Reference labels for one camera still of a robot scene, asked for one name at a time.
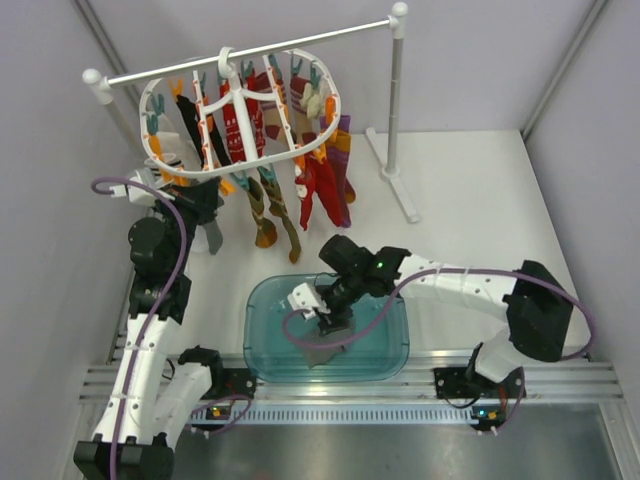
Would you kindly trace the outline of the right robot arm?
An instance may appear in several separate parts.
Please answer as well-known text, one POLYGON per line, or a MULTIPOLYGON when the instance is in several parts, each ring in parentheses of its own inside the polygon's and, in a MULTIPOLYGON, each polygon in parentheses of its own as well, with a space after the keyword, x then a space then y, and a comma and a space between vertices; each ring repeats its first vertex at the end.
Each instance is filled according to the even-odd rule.
POLYGON ((312 313, 322 334, 343 329, 363 296, 398 293, 464 307, 500 320, 503 328, 475 347, 464 373, 474 397, 490 396, 529 360, 564 359, 573 304, 541 263, 526 260, 514 271, 464 268, 386 246, 373 253, 344 235, 328 240, 320 259, 335 272, 328 285, 311 287, 312 313))

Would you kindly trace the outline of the white oval sock hanger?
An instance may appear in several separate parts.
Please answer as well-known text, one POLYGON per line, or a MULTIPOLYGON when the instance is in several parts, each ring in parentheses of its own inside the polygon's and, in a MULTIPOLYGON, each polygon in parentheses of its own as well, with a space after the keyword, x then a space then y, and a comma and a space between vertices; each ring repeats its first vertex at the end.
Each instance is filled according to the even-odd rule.
POLYGON ((198 132, 201 134, 201 148, 204 150, 205 166, 199 170, 180 170, 174 168, 165 162, 166 154, 161 150, 161 143, 157 138, 155 130, 149 128, 155 121, 147 114, 147 104, 151 101, 154 89, 158 82, 152 80, 148 83, 143 91, 143 95, 139 102, 139 114, 141 115, 140 129, 142 147, 149 159, 162 171, 166 173, 165 177, 180 177, 191 179, 213 178, 224 174, 231 174, 238 171, 244 171, 251 168, 257 168, 264 165, 275 164, 286 159, 302 159, 305 154, 312 152, 316 156, 320 156, 324 151, 324 144, 337 137, 337 129, 340 123, 341 115, 341 96, 330 74, 328 67, 315 55, 303 50, 299 42, 289 42, 283 45, 277 44, 271 47, 260 47, 255 52, 248 50, 236 51, 230 47, 224 47, 220 51, 220 55, 210 59, 197 59, 191 63, 174 65, 167 69, 169 73, 179 70, 190 70, 193 74, 192 86, 196 92, 196 112, 199 114, 198 132), (281 89, 275 80, 275 68, 271 65, 269 56, 271 54, 284 53, 291 57, 299 57, 307 61, 310 66, 321 72, 320 84, 325 87, 326 95, 323 97, 325 101, 324 116, 327 121, 326 128, 316 136, 316 138, 305 145, 299 145, 294 142, 291 134, 291 125, 289 122, 288 109, 281 100, 281 89), (268 93, 260 93, 245 88, 240 79, 240 73, 236 65, 231 62, 233 58, 243 59, 261 55, 265 64, 267 77, 271 91, 268 93), (206 105, 204 96, 201 92, 200 77, 197 67, 214 63, 218 66, 219 77, 225 80, 229 86, 229 90, 218 101, 206 105), (284 130, 288 149, 286 151, 273 155, 260 155, 256 146, 254 134, 257 130, 252 126, 249 109, 247 103, 256 102, 272 102, 276 105, 282 128, 284 130), (232 106, 236 126, 240 135, 241 145, 245 154, 244 160, 239 163, 233 163, 229 166, 219 166, 213 160, 213 144, 209 139, 207 117, 226 106, 232 106))

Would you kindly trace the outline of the grey sock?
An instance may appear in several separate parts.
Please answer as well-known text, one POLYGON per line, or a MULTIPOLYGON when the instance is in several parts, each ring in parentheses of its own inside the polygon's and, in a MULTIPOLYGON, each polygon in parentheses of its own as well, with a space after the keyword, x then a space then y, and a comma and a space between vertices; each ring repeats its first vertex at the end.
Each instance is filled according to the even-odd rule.
POLYGON ((355 320, 352 317, 350 329, 331 333, 329 335, 321 335, 317 325, 312 327, 307 333, 305 333, 301 340, 304 346, 300 347, 303 358, 309 369, 314 367, 325 365, 336 355, 345 353, 348 349, 348 344, 345 340, 351 337, 355 333, 355 320))
POLYGON ((208 251, 211 255, 216 255, 223 245, 223 235, 217 222, 219 209, 224 205, 224 200, 218 197, 215 210, 209 215, 202 225, 206 240, 208 242, 208 251))

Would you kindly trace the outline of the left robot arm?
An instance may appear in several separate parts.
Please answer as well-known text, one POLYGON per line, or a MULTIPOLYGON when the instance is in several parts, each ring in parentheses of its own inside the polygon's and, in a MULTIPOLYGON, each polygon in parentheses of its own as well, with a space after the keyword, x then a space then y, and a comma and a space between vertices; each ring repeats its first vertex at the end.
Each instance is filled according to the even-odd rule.
POLYGON ((77 443, 73 461, 86 479, 168 479, 198 402, 226 384, 220 354, 195 346, 161 385, 189 301, 188 254, 197 228, 216 218, 220 181, 159 190, 132 179, 120 183, 127 195, 146 193, 154 212, 127 234, 134 277, 124 351, 104 413, 91 438, 77 443))

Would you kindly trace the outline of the yellow clothespin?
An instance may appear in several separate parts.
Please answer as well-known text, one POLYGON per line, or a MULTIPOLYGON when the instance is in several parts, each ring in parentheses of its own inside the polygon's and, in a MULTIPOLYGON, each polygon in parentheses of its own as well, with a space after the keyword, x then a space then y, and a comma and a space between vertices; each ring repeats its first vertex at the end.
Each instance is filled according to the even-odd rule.
POLYGON ((220 178, 219 191, 223 196, 229 196, 236 192, 236 188, 230 181, 220 178))

